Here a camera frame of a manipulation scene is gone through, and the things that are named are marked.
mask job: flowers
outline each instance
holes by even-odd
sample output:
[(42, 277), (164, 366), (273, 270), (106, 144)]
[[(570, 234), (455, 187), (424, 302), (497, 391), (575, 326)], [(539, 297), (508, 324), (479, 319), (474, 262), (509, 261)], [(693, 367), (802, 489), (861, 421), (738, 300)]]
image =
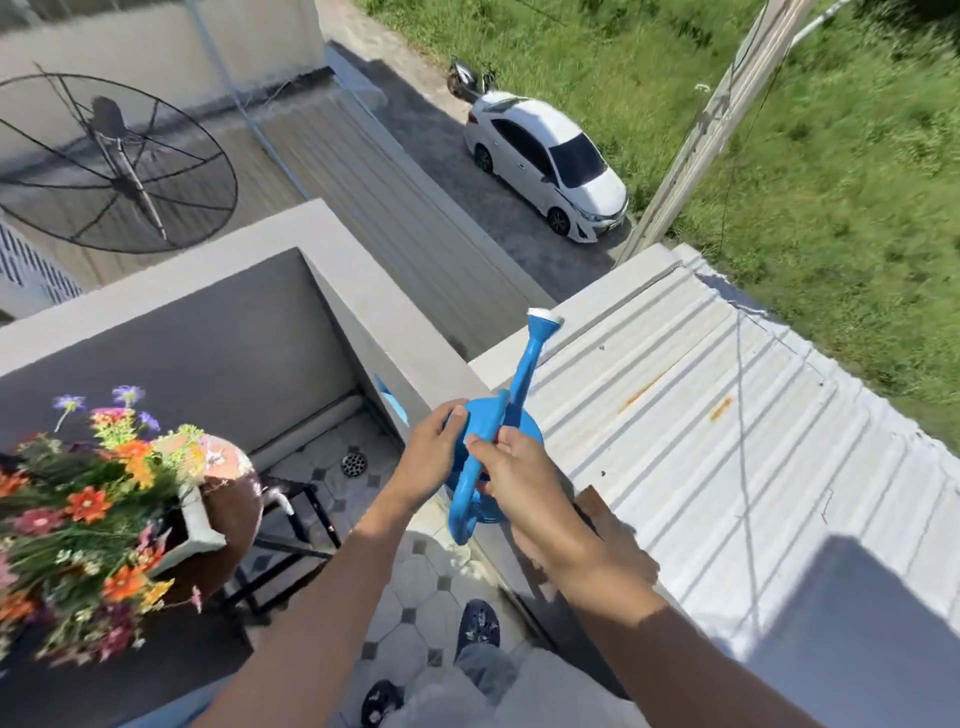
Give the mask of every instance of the flowers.
[[(113, 390), (117, 406), (85, 423), (96, 443), (38, 434), (16, 449), (17, 471), (0, 473), (0, 656), (23, 619), (49, 624), (36, 653), (53, 664), (105, 660), (143, 644), (142, 624), (165, 604), (173, 580), (155, 581), (170, 529), (166, 514), (193, 482), (190, 466), (204, 434), (182, 425), (151, 441), (153, 416), (134, 409), (144, 392)], [(57, 430), (85, 410), (57, 397)], [(201, 595), (180, 602), (201, 608)]]
[(63, 515), (53, 508), (31, 508), (13, 519), (13, 525), (20, 533), (34, 536), (48, 536), (63, 523)]
[(79, 493), (66, 497), (69, 505), (63, 513), (73, 517), (74, 521), (83, 521), (87, 525), (100, 521), (107, 516), (107, 510), (112, 503), (107, 500), (104, 491), (98, 491), (92, 485), (86, 486)]
[(17, 621), (28, 617), (36, 608), (26, 590), (10, 592), (0, 601), (0, 621)]
[(6, 551), (0, 551), (0, 592), (16, 584), (17, 576), (10, 566)]
[(26, 484), (23, 473), (0, 473), (0, 497), (12, 496)]
[(130, 384), (124, 384), (123, 386), (117, 387), (113, 390), (113, 401), (117, 404), (121, 404), (127, 409), (130, 409), (140, 400), (143, 399), (146, 393), (139, 387), (134, 387)]
[(170, 591), (170, 587), (174, 585), (174, 580), (170, 581), (157, 581), (154, 586), (147, 590), (143, 595), (143, 600), (140, 602), (141, 608), (144, 610), (149, 610), (154, 607), (165, 595)]
[(123, 566), (104, 581), (103, 596), (106, 601), (124, 601), (147, 585), (143, 567)]

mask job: utility pole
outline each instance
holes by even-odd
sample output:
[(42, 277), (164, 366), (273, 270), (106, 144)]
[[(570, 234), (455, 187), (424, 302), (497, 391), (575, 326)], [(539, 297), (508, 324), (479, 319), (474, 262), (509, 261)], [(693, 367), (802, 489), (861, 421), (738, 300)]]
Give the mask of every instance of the utility pole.
[(768, 0), (657, 194), (627, 237), (616, 265), (663, 238), (710, 163), (723, 152), (751, 102), (790, 50), (797, 29), (815, 3), (816, 0)]

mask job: car tire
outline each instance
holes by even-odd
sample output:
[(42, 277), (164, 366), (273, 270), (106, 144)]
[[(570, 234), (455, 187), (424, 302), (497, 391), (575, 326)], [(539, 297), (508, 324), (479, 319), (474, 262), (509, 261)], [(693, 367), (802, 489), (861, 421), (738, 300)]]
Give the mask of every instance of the car tire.
[(477, 144), (473, 150), (473, 163), (488, 175), (493, 174), (493, 157), (490, 156), (490, 150), (483, 144)]
[(546, 224), (560, 237), (570, 235), (570, 218), (559, 207), (550, 207), (546, 212)]

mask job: tiled floor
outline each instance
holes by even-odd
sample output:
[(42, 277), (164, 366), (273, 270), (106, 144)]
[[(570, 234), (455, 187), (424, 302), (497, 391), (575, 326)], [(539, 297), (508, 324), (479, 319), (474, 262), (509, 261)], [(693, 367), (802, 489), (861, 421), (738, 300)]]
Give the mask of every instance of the tiled floor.
[[(356, 478), (346, 477), (340, 468), (341, 459), (351, 451), (363, 453), (368, 461), (366, 472)], [(370, 414), (361, 412), (275, 465), (270, 474), (315, 483), (338, 535), (345, 539), (390, 478), (400, 453), (393, 435)], [(413, 518), (400, 543), (390, 584), (380, 597), (340, 713), (331, 726), (359, 725), (360, 704), (377, 680), (386, 678), (405, 687), (425, 670), (450, 665), (461, 613), (473, 598), (486, 599), (499, 615), (503, 649), (523, 651), (533, 640), (523, 617), (500, 591), (480, 555), (470, 545), (453, 542), (441, 503), (438, 497), (429, 501)], [(332, 548), (305, 499), (294, 498), (293, 505), (315, 546)], [(291, 535), (279, 509), (264, 519), (261, 532)], [(279, 554), (255, 548), (245, 559), (244, 568), (253, 577), (280, 558)], [(312, 559), (303, 559), (259, 590), (257, 598), (269, 598), (315, 566)], [(251, 632), (254, 649), (257, 632), (257, 628)]]

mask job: sedan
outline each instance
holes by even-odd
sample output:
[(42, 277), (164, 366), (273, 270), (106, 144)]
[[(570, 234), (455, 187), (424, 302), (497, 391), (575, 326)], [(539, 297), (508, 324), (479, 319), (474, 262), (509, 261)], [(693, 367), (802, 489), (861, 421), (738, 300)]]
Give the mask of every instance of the sedan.
[(476, 165), (533, 205), (557, 235), (595, 243), (623, 222), (627, 188), (565, 114), (536, 99), (491, 91), (464, 129)]

